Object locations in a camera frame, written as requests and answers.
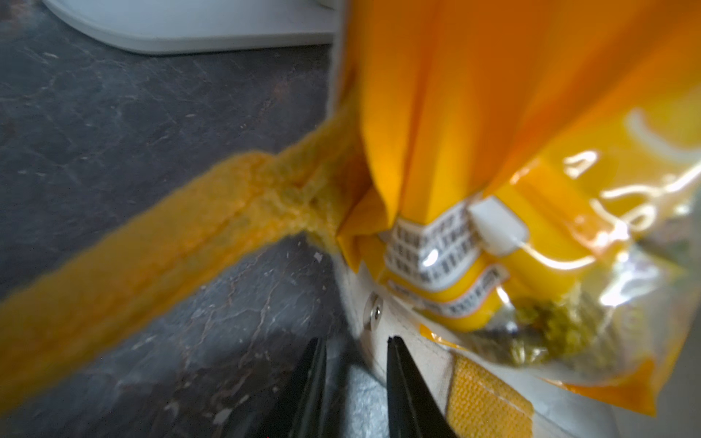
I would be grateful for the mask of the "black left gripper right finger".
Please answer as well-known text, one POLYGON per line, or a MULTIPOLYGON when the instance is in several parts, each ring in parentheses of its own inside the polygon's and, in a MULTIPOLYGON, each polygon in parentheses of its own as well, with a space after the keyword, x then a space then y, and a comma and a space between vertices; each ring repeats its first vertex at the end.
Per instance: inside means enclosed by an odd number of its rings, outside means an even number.
POLYGON ((399 336, 388 339, 387 400, 392 438, 457 438, 399 336))

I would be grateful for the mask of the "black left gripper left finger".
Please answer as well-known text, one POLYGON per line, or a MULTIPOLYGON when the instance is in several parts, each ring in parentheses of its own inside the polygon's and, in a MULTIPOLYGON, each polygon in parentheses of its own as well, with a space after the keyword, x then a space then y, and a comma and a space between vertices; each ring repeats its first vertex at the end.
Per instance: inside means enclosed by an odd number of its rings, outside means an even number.
POLYGON ((319 437, 326 386, 327 346, 313 338, 279 399, 252 437, 319 437))

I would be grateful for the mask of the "canvas tote bag yellow handles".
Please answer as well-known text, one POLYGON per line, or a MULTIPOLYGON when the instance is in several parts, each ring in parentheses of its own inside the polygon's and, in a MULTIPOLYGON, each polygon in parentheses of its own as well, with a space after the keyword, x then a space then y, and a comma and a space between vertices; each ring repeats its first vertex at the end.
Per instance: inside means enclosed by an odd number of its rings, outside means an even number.
POLYGON ((390 337, 405 342, 457 437, 538 437, 559 430, 471 352, 430 344, 420 319, 354 270, 338 233, 370 173, 358 102, 338 100, 337 47, 328 118, 280 153, 233 155, 1 304, 1 410, 10 412, 124 341, 242 258, 306 235, 329 251, 355 337, 387 383, 390 337))

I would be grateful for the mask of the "yellow snack bag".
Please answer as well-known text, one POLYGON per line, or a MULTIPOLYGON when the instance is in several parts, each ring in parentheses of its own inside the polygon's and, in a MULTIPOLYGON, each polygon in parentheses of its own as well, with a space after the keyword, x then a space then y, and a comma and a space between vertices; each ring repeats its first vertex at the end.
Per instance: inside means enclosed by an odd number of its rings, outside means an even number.
POLYGON ((700 301, 697 1, 350 1, 369 185, 338 233, 471 352, 653 415, 700 301))

